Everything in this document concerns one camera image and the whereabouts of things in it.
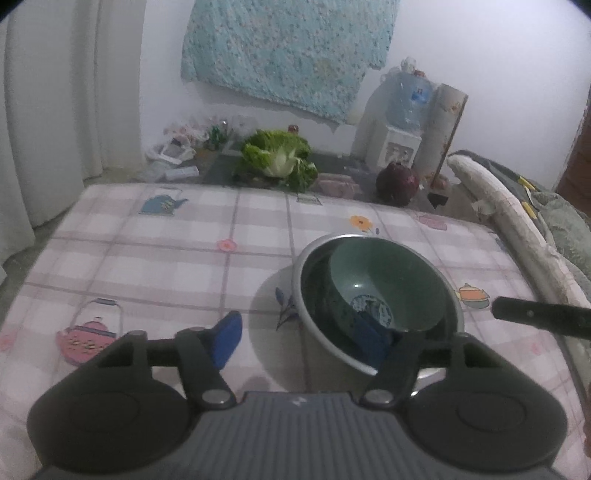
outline floral cloth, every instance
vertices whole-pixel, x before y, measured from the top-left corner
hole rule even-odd
[[[197,0],[181,75],[344,122],[383,68],[398,0]]]

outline checkered tablecloth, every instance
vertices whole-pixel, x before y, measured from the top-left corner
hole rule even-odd
[[[332,232],[379,235],[429,259],[456,289],[466,283],[496,296],[533,299],[528,283],[490,230],[452,219],[348,200],[266,190],[183,186],[174,216],[139,214],[161,187],[96,185],[74,205],[40,255],[0,331],[0,479],[24,480],[39,467],[25,430],[33,402],[73,370],[56,334],[98,316],[113,332],[169,338],[211,326],[230,310],[244,333],[222,371],[240,397],[247,390],[351,390],[368,379],[327,353],[296,322],[275,330],[275,291],[291,290],[291,266],[312,240]],[[121,307],[87,302],[115,300]],[[462,303],[466,331],[551,391],[569,418],[556,468],[584,480],[583,412],[554,338],[496,320],[490,307]],[[175,369],[154,376],[179,390]]]

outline metal pivot screw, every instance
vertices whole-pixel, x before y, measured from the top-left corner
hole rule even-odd
[[[213,388],[211,390],[206,390],[205,392],[203,392],[201,398],[204,402],[209,403],[210,405],[222,406],[228,403],[232,396],[226,390]]]
[[[388,390],[375,389],[366,392],[363,399],[375,407],[386,407],[394,400],[394,395]]]

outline wooden door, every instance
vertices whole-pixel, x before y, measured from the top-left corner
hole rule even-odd
[[[591,110],[556,192],[591,216]]]

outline pink teapot print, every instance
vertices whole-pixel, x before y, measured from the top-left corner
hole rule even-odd
[[[91,322],[57,332],[57,345],[66,362],[81,365],[115,341],[117,335],[110,332],[101,320],[101,317],[95,317]]]
[[[77,367],[112,344],[122,334],[122,315],[123,310],[115,300],[93,299],[86,302],[76,312],[70,326],[56,333],[57,346],[66,362]],[[76,320],[81,317],[92,320],[77,325]],[[105,318],[108,319],[107,325],[118,328],[118,333],[109,330]]]

